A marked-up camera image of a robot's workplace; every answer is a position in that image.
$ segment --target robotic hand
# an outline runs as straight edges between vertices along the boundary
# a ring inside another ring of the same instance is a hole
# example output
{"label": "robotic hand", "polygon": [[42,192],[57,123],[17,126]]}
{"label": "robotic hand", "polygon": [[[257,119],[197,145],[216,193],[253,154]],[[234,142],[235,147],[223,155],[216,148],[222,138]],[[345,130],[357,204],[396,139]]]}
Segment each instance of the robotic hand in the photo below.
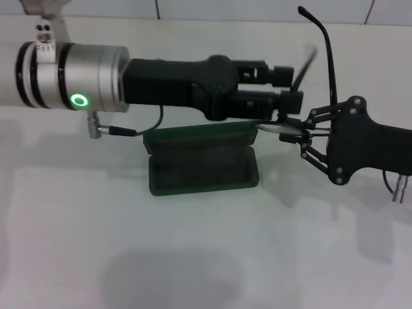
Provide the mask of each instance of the robotic hand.
{"label": "robotic hand", "polygon": [[[383,170],[390,189],[386,171],[398,173],[393,200],[402,202],[407,177],[412,174],[412,131],[372,121],[362,97],[338,103],[328,33],[303,7],[299,7],[299,13],[324,35],[330,83],[330,105],[311,110],[305,121],[288,115],[301,111],[303,93],[298,88],[316,52],[293,83],[293,68],[272,69],[264,61],[232,61],[222,55],[201,62],[130,59],[125,47],[69,42],[60,14],[69,0],[21,2],[27,14],[41,18],[35,25],[35,42],[0,44],[1,105],[87,111],[92,138],[101,134],[137,136],[156,129],[163,118],[163,106],[196,108],[215,121],[228,117],[255,119],[258,128],[279,133],[280,141],[299,144],[301,157],[337,185],[348,183],[357,170],[372,167]],[[290,90],[280,94],[243,91],[238,90],[239,84],[271,84]],[[130,104],[159,105],[159,121],[142,132],[100,125],[97,111],[126,112]],[[278,119],[271,121],[275,110]],[[329,128],[316,126],[326,121],[331,122]],[[319,129],[326,132],[312,132]],[[328,137],[326,154],[311,146],[315,136]]]}

